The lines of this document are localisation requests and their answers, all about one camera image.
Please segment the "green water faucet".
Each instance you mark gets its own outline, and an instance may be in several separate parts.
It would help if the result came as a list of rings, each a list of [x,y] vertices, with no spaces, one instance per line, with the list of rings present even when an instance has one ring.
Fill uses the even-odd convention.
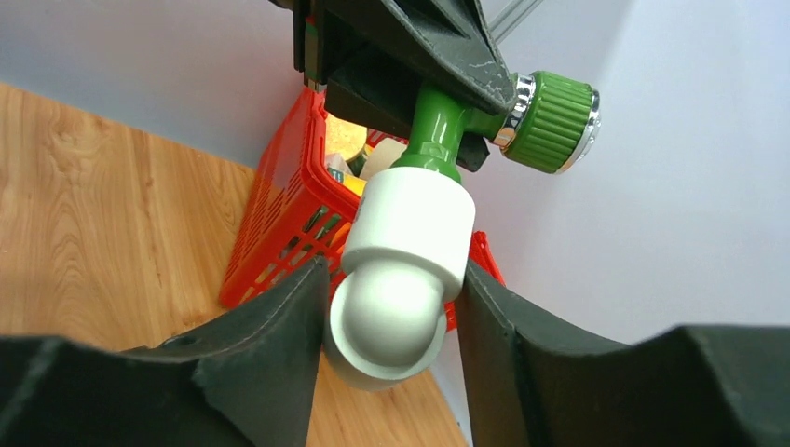
[[[601,96],[589,84],[546,71],[513,74],[516,96],[490,115],[424,85],[418,93],[406,150],[393,167],[436,171],[459,182],[458,148],[466,132],[485,137],[508,160],[561,174],[587,155],[601,128]]]

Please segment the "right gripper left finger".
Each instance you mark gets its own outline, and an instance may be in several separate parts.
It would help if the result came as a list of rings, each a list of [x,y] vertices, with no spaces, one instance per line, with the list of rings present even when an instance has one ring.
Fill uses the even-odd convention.
[[[303,446],[329,298],[324,259],[156,347],[1,339],[5,446]]]

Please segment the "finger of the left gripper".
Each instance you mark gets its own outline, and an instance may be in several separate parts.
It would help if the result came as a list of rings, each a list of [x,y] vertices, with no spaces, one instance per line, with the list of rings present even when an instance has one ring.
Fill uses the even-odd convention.
[[[432,54],[432,78],[427,82],[491,115],[504,112],[515,96],[514,86],[480,3],[430,2],[432,25],[425,36]]]
[[[477,172],[489,155],[485,137],[466,132],[459,144],[456,164],[469,172]]]

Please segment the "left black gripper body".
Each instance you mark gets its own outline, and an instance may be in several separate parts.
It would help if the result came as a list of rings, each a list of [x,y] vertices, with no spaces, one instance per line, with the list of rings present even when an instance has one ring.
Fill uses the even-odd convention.
[[[338,117],[406,138],[432,78],[430,1],[293,1],[293,63]]]

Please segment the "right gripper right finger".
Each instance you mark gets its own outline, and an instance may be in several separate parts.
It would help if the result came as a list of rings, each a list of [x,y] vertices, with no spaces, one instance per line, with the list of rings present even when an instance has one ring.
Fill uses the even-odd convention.
[[[682,325],[626,345],[470,264],[456,320],[477,446],[785,446],[789,331]]]

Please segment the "white pipe elbow fitting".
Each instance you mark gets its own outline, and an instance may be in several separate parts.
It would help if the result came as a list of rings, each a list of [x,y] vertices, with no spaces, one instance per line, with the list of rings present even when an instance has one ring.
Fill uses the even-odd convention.
[[[438,357],[475,212],[464,187],[435,171],[385,169],[366,184],[324,333],[327,360],[349,386],[384,390]]]

